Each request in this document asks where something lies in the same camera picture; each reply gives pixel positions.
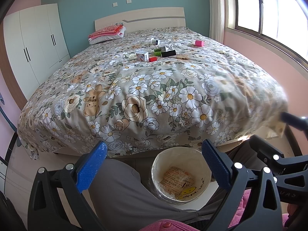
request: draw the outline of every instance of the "wall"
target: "wall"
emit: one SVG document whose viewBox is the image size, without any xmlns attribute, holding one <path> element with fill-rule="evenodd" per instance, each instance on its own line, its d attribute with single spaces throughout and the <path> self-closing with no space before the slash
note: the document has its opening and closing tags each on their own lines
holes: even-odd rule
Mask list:
<svg viewBox="0 0 308 231">
<path fill-rule="evenodd" d="M 10 7 L 7 15 L 14 13 L 16 11 L 41 5 L 41 0 L 15 0 L 15 2 Z M 21 110 L 17 106 L 15 100 L 13 99 L 7 85 L 4 81 L 2 72 L 0 71 L 0 93 L 4 98 L 5 105 L 1 104 L 3 111 L 6 113 L 7 117 L 10 121 L 17 126 L 17 121 L 20 115 Z M 14 131 L 11 129 L 10 125 L 4 119 L 4 117 L 0 114 L 0 156 L 5 158 L 7 153 L 7 148 L 10 144 L 10 141 L 13 137 Z"/>
<path fill-rule="evenodd" d="M 308 116 L 308 80 L 290 63 L 267 48 L 228 31 L 224 32 L 224 45 L 233 48 L 258 64 L 284 88 L 291 114 Z M 296 129 L 292 130 L 303 155 L 308 154 L 307 140 L 304 134 Z"/>
<path fill-rule="evenodd" d="M 41 5 L 41 0 L 15 0 L 15 2 L 12 4 L 9 11 L 7 12 L 7 15 L 25 8 L 30 8 L 38 5 Z"/>
<path fill-rule="evenodd" d="M 42 4 L 58 3 L 65 42 L 73 57 L 89 46 L 87 36 L 95 31 L 96 19 L 124 11 L 154 7 L 184 7 L 186 25 L 209 35 L 209 0 L 41 0 Z"/>
</svg>

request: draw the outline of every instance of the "person's leg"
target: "person's leg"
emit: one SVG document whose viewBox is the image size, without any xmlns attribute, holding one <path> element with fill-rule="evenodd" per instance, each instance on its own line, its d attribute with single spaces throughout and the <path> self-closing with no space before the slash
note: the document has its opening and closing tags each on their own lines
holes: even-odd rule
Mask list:
<svg viewBox="0 0 308 231">
<path fill-rule="evenodd" d="M 89 193 L 98 218 L 109 231 L 136 231 L 161 219 L 184 222 L 198 216 L 158 200 L 141 184 L 139 173 L 118 160 L 103 162 Z"/>
<path fill-rule="evenodd" d="M 228 153 L 228 156 L 233 162 L 240 162 L 249 169 L 261 170 L 263 167 L 266 166 L 266 164 L 257 157 L 257 153 L 250 147 L 248 141 L 243 142 L 241 145 L 231 150 Z M 213 213 L 215 213 L 216 209 L 221 204 L 225 195 L 226 191 L 218 187 L 218 189 L 215 191 L 207 204 L 199 211 L 197 211 L 199 218 L 187 221 L 185 223 L 210 219 Z"/>
</svg>

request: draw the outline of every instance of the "wardrobe handle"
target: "wardrobe handle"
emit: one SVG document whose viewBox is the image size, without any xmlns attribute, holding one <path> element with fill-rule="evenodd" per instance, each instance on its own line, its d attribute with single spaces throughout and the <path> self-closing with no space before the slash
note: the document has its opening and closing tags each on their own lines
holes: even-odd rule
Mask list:
<svg viewBox="0 0 308 231">
<path fill-rule="evenodd" d="M 26 56 L 26 58 L 27 58 L 27 54 L 26 54 L 25 49 L 23 49 L 23 51 L 25 52 L 25 56 Z M 29 62 L 28 58 L 27 58 L 27 62 Z"/>
<path fill-rule="evenodd" d="M 54 45 L 54 40 L 52 39 L 52 35 L 50 35 L 50 36 L 51 36 L 52 44 Z"/>
<path fill-rule="evenodd" d="M 27 51 L 27 54 L 28 54 L 28 57 L 29 57 L 29 61 L 31 61 L 30 56 L 29 56 L 29 53 L 28 53 L 28 49 L 27 49 L 27 48 L 26 48 L 26 51 Z"/>
<path fill-rule="evenodd" d="M 54 38 L 54 34 L 52 34 L 52 36 L 53 36 L 53 38 Z M 56 40 L 55 40 L 55 39 L 54 39 L 54 44 L 55 44 L 55 45 L 57 45 L 57 44 L 56 44 Z"/>
</svg>

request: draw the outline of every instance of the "white wardrobe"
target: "white wardrobe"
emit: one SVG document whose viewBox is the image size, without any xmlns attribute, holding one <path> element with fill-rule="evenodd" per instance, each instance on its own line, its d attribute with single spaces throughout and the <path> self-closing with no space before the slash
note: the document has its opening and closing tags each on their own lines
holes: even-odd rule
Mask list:
<svg viewBox="0 0 308 231">
<path fill-rule="evenodd" d="M 15 78 L 29 99 L 69 59 L 57 4 L 17 11 L 4 18 L 4 40 Z"/>
</svg>

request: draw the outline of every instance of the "window glass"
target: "window glass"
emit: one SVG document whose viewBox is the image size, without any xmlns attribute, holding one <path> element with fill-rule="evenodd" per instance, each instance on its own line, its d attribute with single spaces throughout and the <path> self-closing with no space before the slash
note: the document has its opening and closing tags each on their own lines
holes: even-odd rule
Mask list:
<svg viewBox="0 0 308 231">
<path fill-rule="evenodd" d="M 296 0 L 263 0 L 263 30 L 308 60 L 308 20 Z"/>
<path fill-rule="evenodd" d="M 238 26 L 259 31 L 259 0 L 238 0 Z"/>
</svg>

